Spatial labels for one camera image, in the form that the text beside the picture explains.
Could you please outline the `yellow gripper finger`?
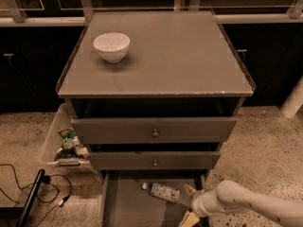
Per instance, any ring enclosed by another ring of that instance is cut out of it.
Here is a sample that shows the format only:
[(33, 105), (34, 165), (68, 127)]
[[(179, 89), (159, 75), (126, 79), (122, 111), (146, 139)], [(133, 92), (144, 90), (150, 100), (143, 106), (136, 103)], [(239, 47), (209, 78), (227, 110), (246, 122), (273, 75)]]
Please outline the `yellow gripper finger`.
[(192, 197), (195, 194), (195, 192), (196, 192), (196, 189), (194, 187), (192, 187), (192, 186), (190, 186), (190, 185), (188, 185), (186, 183), (184, 184), (184, 189), (187, 191), (187, 194), (190, 197)]
[(200, 221), (200, 217), (194, 212), (186, 211), (178, 227), (193, 227)]

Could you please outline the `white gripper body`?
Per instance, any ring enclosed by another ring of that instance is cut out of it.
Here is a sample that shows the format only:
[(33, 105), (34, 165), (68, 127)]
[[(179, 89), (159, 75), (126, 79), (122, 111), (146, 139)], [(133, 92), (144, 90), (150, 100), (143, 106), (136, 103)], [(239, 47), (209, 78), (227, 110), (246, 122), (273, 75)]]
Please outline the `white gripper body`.
[(209, 212), (214, 197), (213, 190), (196, 190), (190, 195), (190, 207), (201, 218), (210, 217)]

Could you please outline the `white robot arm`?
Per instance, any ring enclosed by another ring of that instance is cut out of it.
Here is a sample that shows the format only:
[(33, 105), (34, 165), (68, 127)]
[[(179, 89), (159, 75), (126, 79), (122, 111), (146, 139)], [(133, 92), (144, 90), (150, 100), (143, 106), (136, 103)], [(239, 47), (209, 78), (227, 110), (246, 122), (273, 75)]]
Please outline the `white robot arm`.
[(181, 227), (199, 217), (255, 212), (281, 227), (303, 227), (302, 83), (281, 108), (241, 110), (240, 122), (223, 147), (207, 181), (192, 192), (192, 211)]

